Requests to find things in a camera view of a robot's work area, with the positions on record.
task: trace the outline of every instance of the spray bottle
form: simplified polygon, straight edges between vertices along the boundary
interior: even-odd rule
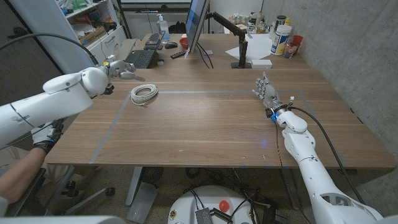
[[[161,35],[161,31],[164,31],[165,34],[162,39],[162,44],[167,44],[170,42],[170,34],[169,34],[169,25],[167,25],[167,21],[163,20],[163,16],[158,14],[159,21],[157,21],[157,27],[159,28],[159,34]]]

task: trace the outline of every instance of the mouse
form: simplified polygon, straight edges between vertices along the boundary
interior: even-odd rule
[[[176,42],[169,42],[169,43],[167,43],[165,46],[164,46],[164,48],[166,48],[166,49],[172,49],[172,48],[175,48],[175,47],[177,47],[178,45],[177,45],[177,43]]]

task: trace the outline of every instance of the wooden desk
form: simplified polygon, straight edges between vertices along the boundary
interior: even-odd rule
[[[178,42],[180,35],[172,40]],[[199,52],[172,60],[182,50],[162,49],[163,66],[138,70],[145,83],[156,84],[159,94],[148,106],[131,103],[129,91],[143,84],[114,80],[114,93],[94,99],[79,114],[46,157],[50,164],[97,166],[271,167],[280,168],[275,124],[250,90],[263,70],[231,69],[237,61],[225,53],[238,44],[231,34],[202,34],[199,41],[211,49],[215,69],[207,69]],[[267,70],[284,103],[313,113],[324,126],[343,164],[356,169],[391,170],[391,155],[350,111],[330,84],[304,59],[270,55]],[[317,153],[326,168],[338,164],[319,127],[305,114],[317,140]],[[278,128],[279,150],[286,167],[298,167],[285,150]]]

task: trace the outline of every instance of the white cable coil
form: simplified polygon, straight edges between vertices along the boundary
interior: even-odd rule
[[[143,95],[137,95],[139,91],[145,89],[149,89],[150,92]],[[145,102],[152,99],[157,94],[157,88],[153,84],[144,84],[133,88],[130,94],[131,94],[132,103],[138,106],[145,106],[146,105]]]

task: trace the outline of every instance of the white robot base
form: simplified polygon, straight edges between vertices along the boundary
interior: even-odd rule
[[[198,195],[205,208],[212,210],[214,208],[220,209],[220,202],[226,201],[229,204],[229,209],[225,212],[227,215],[232,215],[236,207],[245,199],[237,192],[215,185],[201,186],[193,189]],[[172,205],[169,213],[168,224],[189,224],[198,223],[195,212],[197,211],[197,204],[199,210],[203,209],[200,201],[195,201],[195,196],[192,192],[183,194]],[[251,223],[250,203],[244,202],[234,214],[233,223]],[[211,216],[213,224],[225,224],[226,221],[213,215]]]

